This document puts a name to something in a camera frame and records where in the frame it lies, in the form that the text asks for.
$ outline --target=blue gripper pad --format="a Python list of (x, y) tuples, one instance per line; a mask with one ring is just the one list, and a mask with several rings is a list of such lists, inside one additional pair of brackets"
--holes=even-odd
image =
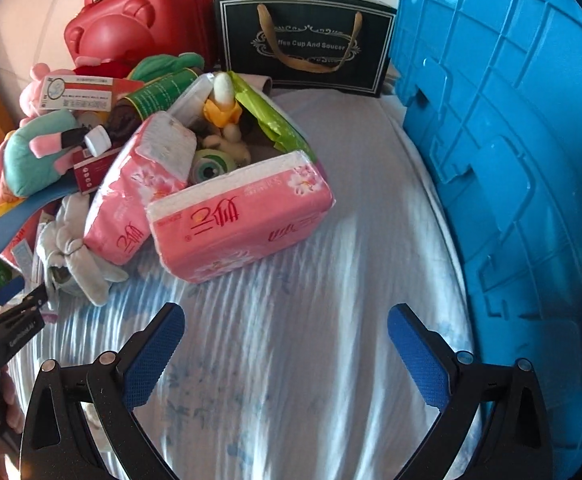
[(183, 334), (184, 311), (175, 303), (166, 303), (147, 328), (134, 334), (127, 342), (129, 345), (138, 341), (136, 336), (146, 337), (142, 349), (124, 373), (122, 402), (127, 410), (131, 411), (149, 400)]
[(22, 276), (16, 276), (6, 285), (0, 287), (0, 306), (11, 300), (18, 292), (24, 289), (24, 278)]
[(424, 402), (442, 411), (451, 397), (449, 376), (431, 347), (423, 339), (423, 331), (418, 331), (407, 319), (409, 312), (411, 310), (406, 305), (396, 305), (389, 311), (387, 321), (389, 338), (420, 390)]

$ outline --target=pink tissue pack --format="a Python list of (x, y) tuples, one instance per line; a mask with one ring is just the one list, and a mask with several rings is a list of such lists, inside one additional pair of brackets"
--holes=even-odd
[(304, 240), (334, 203), (296, 151), (151, 202), (147, 217), (162, 266), (202, 283)]
[(149, 237), (146, 207), (187, 186), (196, 136), (167, 112), (149, 117), (118, 153), (94, 197), (84, 243), (116, 265)]

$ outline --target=white bedsheet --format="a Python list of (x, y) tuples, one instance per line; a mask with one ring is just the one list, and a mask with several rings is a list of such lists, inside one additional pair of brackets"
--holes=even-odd
[(203, 285), (164, 272), (149, 242), (110, 304), (65, 297), (60, 322), (12, 364), (18, 394), (28, 400), (45, 359), (92, 362), (174, 301), (185, 336), (136, 415), (181, 480), (392, 479), (437, 410), (389, 341), (387, 314), (408, 303), (454, 349), (471, 350), (455, 250), (396, 98), (304, 90), (276, 101), (337, 199), (316, 233)]

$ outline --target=red box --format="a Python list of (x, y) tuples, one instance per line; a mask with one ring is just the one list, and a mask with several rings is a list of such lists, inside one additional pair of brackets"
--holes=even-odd
[(100, 156), (93, 156), (89, 150), (74, 153), (74, 173), (82, 194), (98, 189), (120, 150), (120, 146), (111, 148)]

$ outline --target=white label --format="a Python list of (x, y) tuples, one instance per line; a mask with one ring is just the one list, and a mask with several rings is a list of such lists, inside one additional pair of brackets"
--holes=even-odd
[(113, 78), (111, 77), (47, 75), (42, 86), (38, 108), (109, 112), (111, 111), (112, 89)]
[[(55, 220), (53, 215), (50, 215), (45, 211), (40, 213), (40, 220), (38, 220), (38, 228), (36, 230), (36, 244), (35, 244), (36, 247), (38, 246), (38, 239), (40, 238), (40, 233), (42, 232), (42, 229), (44, 228), (45, 225), (47, 225), (50, 221), (53, 220)], [(38, 256), (38, 252), (35, 251), (33, 253), (33, 257), (31, 260), (31, 286), (35, 288), (38, 285), (41, 285), (44, 279), (45, 279), (45, 265)]]
[(146, 122), (141, 135), (136, 153), (157, 162), (181, 182), (187, 182), (196, 153), (195, 134), (167, 112), (157, 112)]
[(33, 290), (33, 287), (31, 286), (33, 253), (31, 252), (31, 248), (29, 247), (27, 240), (20, 240), (20, 242), (15, 244), (14, 248), (12, 249), (12, 255), (14, 256), (15, 264), (20, 268), (20, 272), (24, 277), (24, 291), (26, 294), (27, 292)]

